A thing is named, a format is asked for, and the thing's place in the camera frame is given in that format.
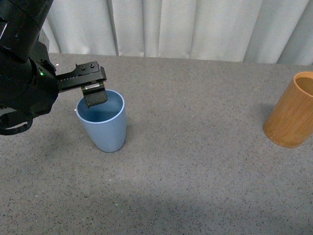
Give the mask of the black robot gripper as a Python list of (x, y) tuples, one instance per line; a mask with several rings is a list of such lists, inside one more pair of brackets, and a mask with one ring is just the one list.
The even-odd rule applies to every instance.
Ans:
[(29, 85), (31, 98), (56, 98), (59, 93), (80, 88), (88, 108), (108, 100), (105, 70), (96, 61), (75, 65), (73, 71), (59, 75), (49, 60), (41, 58), (33, 65), (35, 68)]

